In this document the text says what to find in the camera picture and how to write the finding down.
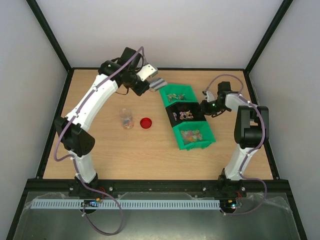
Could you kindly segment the metal scoop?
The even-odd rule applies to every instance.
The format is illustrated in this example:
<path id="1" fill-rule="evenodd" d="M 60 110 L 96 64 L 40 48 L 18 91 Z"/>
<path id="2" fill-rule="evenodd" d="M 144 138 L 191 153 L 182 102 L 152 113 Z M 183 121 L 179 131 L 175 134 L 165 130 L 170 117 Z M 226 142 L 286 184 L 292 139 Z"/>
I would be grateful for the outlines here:
<path id="1" fill-rule="evenodd" d="M 168 84 L 167 81 L 165 81 L 161 77 L 151 79 L 149 81 L 149 91 L 156 92 L 161 88 L 165 87 L 167 84 Z"/>

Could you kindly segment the black bin with swirl lollipops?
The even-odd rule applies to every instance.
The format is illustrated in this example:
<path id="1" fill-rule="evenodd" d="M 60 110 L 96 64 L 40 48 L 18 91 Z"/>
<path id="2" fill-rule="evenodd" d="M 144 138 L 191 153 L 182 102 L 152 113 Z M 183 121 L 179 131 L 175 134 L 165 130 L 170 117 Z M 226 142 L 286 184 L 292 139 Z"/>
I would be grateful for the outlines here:
<path id="1" fill-rule="evenodd" d="M 206 121 L 198 102 L 175 102 L 165 110 L 172 128 L 182 123 Z"/>

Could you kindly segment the clear plastic cup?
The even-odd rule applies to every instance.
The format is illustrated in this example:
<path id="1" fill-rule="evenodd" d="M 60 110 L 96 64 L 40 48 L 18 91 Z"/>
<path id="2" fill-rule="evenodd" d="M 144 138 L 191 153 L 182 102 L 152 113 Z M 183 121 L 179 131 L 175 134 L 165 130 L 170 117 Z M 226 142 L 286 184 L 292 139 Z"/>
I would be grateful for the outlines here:
<path id="1" fill-rule="evenodd" d="M 121 120 L 122 127 L 126 130 L 130 130 L 134 127 L 134 120 L 132 112 L 127 108 L 122 108 L 119 111 L 119 117 Z"/>

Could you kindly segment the green bin with lollipops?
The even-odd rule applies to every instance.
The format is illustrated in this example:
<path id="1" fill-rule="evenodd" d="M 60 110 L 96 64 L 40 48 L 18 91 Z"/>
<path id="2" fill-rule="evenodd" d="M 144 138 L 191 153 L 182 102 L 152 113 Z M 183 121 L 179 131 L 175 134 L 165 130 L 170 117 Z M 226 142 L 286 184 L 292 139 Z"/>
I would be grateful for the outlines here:
<path id="1" fill-rule="evenodd" d="M 159 90 L 164 107 L 175 103 L 197 102 L 197 97 L 190 85 L 167 84 Z"/>

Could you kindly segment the green bin with gummies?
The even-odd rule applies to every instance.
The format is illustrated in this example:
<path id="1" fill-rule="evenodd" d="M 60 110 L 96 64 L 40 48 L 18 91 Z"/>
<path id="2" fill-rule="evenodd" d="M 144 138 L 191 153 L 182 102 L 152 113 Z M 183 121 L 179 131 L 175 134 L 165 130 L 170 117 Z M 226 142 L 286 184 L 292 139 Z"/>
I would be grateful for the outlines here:
<path id="1" fill-rule="evenodd" d="M 180 150 L 205 149 L 216 142 L 207 121 L 183 122 L 172 130 Z"/>

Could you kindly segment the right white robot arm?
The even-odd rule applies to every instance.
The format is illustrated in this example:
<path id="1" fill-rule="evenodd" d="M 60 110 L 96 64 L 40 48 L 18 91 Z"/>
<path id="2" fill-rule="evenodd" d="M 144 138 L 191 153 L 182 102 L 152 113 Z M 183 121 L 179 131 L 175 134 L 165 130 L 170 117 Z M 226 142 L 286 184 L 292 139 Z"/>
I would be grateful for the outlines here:
<path id="1" fill-rule="evenodd" d="M 236 113 L 233 155 L 217 180 L 217 191 L 229 196 L 242 190 L 245 170 L 254 156 L 269 139 L 269 109 L 247 100 L 240 91 L 232 91 L 231 83 L 218 84 L 217 97 L 206 88 L 205 99 L 200 103 L 201 112 L 206 116 L 217 117 L 228 111 Z"/>

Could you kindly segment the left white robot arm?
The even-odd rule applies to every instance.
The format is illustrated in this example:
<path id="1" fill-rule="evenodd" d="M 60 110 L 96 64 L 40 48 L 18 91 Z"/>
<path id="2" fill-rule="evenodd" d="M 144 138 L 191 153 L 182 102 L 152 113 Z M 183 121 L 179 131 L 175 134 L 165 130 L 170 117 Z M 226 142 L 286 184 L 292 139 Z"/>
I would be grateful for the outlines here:
<path id="1" fill-rule="evenodd" d="M 91 155 L 95 139 L 88 130 L 102 106 L 121 86 L 137 96 L 150 87 L 146 78 L 141 76 L 144 70 L 136 71 L 140 61 L 145 61 L 144 48 L 126 47 L 121 57 L 102 63 L 93 84 L 76 107 L 54 121 L 58 142 L 68 151 L 66 157 L 73 161 L 75 176 L 84 184 L 97 177 Z"/>

